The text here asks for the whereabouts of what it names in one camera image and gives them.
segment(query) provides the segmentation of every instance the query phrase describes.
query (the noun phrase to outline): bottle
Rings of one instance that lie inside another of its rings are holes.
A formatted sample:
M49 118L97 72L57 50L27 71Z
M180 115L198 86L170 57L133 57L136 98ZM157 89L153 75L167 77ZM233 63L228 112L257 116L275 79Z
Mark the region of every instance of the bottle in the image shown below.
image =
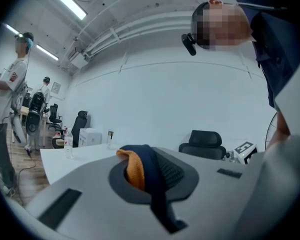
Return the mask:
M71 129L67 129L68 131L66 132L66 135L64 136L64 153L65 157L72 159L74 158L74 153L73 153L73 142L74 142L74 137L71 134Z
M229 159L229 162L230 162L230 163L238 163L238 164L240 164L240 161L239 161L239 159L235 156L235 152L234 152L233 150L230 151L229 154L230 154L230 159Z
M108 149L110 149L111 146L112 146L113 137L114 137L114 131L112 129L109 129L108 130L108 137L106 139L106 145L107 145Z

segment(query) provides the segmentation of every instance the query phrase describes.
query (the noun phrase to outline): ceiling light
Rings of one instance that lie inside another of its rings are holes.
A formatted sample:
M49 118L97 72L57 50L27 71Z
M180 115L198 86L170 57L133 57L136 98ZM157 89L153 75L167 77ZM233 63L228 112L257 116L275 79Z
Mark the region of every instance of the ceiling light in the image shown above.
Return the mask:
M43 51L45 54L49 55L50 57L54 58L56 61L59 60L58 57L54 56L52 53L48 52L47 50L43 49L40 45L36 45L36 47Z
M11 32L15 33L16 35L21 35L22 36L22 34L18 30L15 30L12 26L9 26L8 24L4 24L4 25Z
M75 15L78 16L80 20L82 20L87 13L82 10L77 3L75 3L73 0L60 0L62 3L64 3L71 11L74 12Z

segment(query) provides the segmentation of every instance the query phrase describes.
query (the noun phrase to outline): jeans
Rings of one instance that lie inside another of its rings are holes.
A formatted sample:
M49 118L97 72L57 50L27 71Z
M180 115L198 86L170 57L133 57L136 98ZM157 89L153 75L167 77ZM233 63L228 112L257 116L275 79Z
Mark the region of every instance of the jeans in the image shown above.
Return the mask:
M17 177L8 152L7 126L7 123L0 124L0 173L4 185L10 189L16 186Z

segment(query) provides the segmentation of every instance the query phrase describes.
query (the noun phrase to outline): floor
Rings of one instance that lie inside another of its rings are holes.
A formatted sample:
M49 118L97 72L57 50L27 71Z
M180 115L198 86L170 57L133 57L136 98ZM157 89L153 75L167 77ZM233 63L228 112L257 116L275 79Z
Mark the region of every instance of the floor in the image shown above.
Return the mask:
M11 127L8 126L6 142L10 154L12 165L19 181L15 194L11 197L20 205L26 206L41 190L49 186L45 170L42 164L40 151L32 151L31 158L27 155L24 147L18 146L17 142L11 142ZM45 148L52 149L52 137L55 135L53 128L50 128L45 139ZM0 189L3 188L3 182L0 177Z

